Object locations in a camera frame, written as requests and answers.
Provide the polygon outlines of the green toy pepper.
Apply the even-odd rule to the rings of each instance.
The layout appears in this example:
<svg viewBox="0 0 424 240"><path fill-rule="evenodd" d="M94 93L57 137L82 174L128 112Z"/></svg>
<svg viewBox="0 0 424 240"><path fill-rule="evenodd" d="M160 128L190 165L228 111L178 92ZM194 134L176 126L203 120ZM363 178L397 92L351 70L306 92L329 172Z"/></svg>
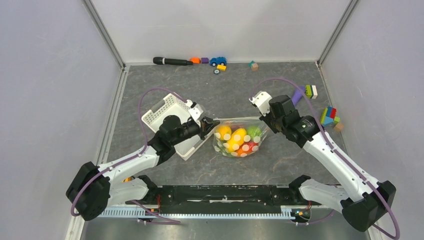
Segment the green toy pepper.
<svg viewBox="0 0 424 240"><path fill-rule="evenodd" d="M262 130L257 125L251 125L246 129L247 135L253 140L255 137L260 137L262 135Z"/></svg>

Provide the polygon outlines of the yellow toy lemon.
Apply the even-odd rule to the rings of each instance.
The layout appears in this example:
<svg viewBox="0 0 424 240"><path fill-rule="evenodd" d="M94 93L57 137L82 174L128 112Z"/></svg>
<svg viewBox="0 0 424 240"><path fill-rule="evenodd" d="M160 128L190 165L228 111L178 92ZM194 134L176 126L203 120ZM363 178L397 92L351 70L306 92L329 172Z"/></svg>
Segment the yellow toy lemon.
<svg viewBox="0 0 424 240"><path fill-rule="evenodd" d="M220 141L228 141L231 139L232 129L228 125L220 125L216 128L214 135Z"/></svg>

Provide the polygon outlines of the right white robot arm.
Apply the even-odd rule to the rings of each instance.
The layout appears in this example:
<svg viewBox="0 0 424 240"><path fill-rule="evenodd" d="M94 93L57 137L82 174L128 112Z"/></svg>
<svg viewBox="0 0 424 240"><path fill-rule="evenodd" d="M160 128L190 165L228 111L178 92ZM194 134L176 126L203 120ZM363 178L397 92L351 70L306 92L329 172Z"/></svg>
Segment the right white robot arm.
<svg viewBox="0 0 424 240"><path fill-rule="evenodd" d="M288 196L293 203L302 204L307 200L330 207L360 232L367 231L388 213L396 187L389 180L379 181L359 167L313 116L300 116L287 95L271 97L261 91L250 102L259 110L260 120L274 133L282 133L312 155L342 186L338 189L302 175L290 184Z"/></svg>

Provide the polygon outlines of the orange toy pumpkin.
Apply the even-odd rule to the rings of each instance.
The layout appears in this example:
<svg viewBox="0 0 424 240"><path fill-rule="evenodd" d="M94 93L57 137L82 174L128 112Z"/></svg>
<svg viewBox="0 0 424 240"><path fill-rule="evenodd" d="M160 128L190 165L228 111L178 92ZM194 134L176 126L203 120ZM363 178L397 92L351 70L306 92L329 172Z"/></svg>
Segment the orange toy pumpkin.
<svg viewBox="0 0 424 240"><path fill-rule="evenodd" d="M249 155L250 151L249 150L243 150L242 148L239 148L238 150L231 152L230 155L232 157L246 157L247 155Z"/></svg>

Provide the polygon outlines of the clear zip top bag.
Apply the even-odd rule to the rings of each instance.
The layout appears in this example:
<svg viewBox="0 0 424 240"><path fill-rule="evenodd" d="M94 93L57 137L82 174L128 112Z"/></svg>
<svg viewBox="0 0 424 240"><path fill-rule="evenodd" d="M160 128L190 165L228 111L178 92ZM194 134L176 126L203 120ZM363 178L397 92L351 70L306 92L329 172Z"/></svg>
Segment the clear zip top bag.
<svg viewBox="0 0 424 240"><path fill-rule="evenodd" d="M257 152L270 133L258 117L219 118L213 133L213 148L231 158L244 158Z"/></svg>

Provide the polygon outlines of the red orange toy chili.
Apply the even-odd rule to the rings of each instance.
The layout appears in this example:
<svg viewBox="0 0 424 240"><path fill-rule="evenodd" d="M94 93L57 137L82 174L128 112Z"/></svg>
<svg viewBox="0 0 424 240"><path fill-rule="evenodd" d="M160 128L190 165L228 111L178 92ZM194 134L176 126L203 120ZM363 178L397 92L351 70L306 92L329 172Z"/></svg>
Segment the red orange toy chili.
<svg viewBox="0 0 424 240"><path fill-rule="evenodd" d="M240 154L250 154L259 149L259 144L254 141L245 142L238 150Z"/></svg>

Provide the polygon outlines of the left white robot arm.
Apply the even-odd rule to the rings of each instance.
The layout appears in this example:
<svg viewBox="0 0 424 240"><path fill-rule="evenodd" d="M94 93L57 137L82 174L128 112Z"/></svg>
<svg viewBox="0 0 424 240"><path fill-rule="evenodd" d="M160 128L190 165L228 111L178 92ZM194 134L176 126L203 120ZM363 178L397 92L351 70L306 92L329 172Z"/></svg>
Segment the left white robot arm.
<svg viewBox="0 0 424 240"><path fill-rule="evenodd" d="M219 124L219 120L207 116L200 120L189 117L182 123L178 116L169 115L141 149L100 165L86 162L65 192L71 215L91 221L112 205L137 200L153 203L157 198L154 187L140 178L125 179L166 162L176 153L176 145L194 136L204 140Z"/></svg>

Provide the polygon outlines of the yellow toy mango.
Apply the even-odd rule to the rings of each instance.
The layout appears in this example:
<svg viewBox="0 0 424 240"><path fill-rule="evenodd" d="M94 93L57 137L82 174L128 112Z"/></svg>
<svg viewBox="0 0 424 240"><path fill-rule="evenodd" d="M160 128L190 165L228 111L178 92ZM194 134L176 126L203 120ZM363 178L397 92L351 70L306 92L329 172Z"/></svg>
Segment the yellow toy mango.
<svg viewBox="0 0 424 240"><path fill-rule="evenodd" d="M247 135L247 130L245 128L238 128L232 134L231 138L226 141L225 147L229 153L237 151L245 142L245 136Z"/></svg>

